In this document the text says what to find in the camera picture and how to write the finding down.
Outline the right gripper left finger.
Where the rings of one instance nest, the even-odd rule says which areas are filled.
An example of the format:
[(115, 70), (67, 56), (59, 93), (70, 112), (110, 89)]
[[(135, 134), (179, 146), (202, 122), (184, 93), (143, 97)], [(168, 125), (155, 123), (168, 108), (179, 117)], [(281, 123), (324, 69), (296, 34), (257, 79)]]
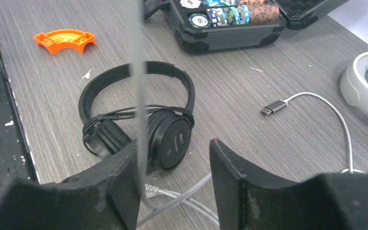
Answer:
[(134, 230), (137, 183), (135, 142), (60, 183), (0, 177), (0, 230)]

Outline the black wired headphones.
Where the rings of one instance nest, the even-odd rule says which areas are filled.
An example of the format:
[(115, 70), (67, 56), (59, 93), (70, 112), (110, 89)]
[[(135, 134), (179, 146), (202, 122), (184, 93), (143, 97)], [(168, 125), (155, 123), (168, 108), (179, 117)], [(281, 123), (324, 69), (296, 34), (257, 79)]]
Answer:
[(105, 160), (126, 150), (128, 144), (133, 142), (116, 121), (138, 117), (140, 167), (168, 172), (182, 162), (190, 144), (195, 125), (195, 87), (189, 75), (173, 64), (146, 61), (145, 65), (147, 74), (164, 75), (181, 81), (188, 95), (185, 107), (144, 105), (143, 97), (140, 97), (137, 111), (128, 107), (92, 116), (96, 96), (111, 84), (130, 77), (131, 65), (124, 64), (98, 75), (83, 89), (78, 105), (83, 122), (82, 141), (90, 153)]

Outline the white grey headphones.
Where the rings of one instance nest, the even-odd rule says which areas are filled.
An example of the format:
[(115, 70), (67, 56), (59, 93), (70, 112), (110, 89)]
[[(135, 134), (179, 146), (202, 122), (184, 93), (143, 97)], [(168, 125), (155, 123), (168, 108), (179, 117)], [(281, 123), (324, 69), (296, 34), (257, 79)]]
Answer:
[(157, 207), (154, 205), (146, 195), (145, 183), (146, 183), (146, 174), (147, 174), (147, 159), (148, 159), (148, 139), (147, 139), (147, 122), (145, 118), (146, 105), (145, 105), (145, 70), (146, 65), (143, 62), (142, 57), (142, 23), (143, 23), (143, 3), (139, 0), (134, 0), (131, 3), (132, 7), (132, 16), (134, 19), (131, 24), (131, 32), (132, 32), (132, 75), (136, 88), (136, 99), (137, 99), (137, 118), (136, 121), (138, 123), (138, 134), (137, 134), (137, 167), (138, 167), (138, 191), (141, 195), (141, 201), (152, 210), (146, 217), (142, 220), (139, 220), (137, 223), (137, 227), (142, 226), (152, 218), (157, 215), (171, 209), (172, 207), (177, 206), (179, 203), (185, 203), (189, 205), (187, 202), (187, 198), (192, 196), (196, 191), (198, 191), (201, 187), (203, 187), (208, 181), (211, 180), (212, 174), (206, 175), (199, 182), (197, 182), (190, 189), (182, 193), (180, 196), (177, 196), (174, 200), (170, 201), (166, 205), (162, 207)]

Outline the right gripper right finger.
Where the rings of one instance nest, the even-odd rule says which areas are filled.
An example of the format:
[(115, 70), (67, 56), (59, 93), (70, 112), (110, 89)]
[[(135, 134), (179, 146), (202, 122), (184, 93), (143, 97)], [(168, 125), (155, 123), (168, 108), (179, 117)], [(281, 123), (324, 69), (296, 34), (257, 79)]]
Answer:
[(209, 145), (222, 230), (368, 230), (368, 174), (325, 173), (297, 183)]

